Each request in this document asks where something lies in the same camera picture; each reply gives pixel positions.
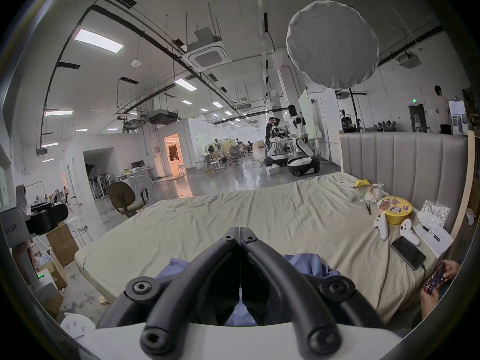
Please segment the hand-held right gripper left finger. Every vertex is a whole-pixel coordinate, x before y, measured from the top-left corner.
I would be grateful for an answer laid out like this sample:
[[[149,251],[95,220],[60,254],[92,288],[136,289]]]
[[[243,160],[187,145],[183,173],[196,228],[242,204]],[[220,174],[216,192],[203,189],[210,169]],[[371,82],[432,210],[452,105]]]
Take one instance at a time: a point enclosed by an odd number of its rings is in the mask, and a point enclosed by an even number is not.
[[[222,327],[239,303],[239,242],[240,228],[231,227],[180,273],[130,280],[97,329],[145,323],[147,356],[179,356],[190,323]]]

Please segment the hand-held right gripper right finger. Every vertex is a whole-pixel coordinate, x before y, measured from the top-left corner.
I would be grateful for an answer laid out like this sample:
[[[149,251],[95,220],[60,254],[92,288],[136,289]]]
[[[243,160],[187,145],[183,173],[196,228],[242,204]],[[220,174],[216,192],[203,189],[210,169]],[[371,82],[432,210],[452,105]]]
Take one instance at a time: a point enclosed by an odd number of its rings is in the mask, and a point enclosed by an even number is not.
[[[384,329],[376,309],[343,275],[303,274],[249,228],[240,229],[243,302],[259,325],[293,324],[301,355],[333,355],[338,323]]]

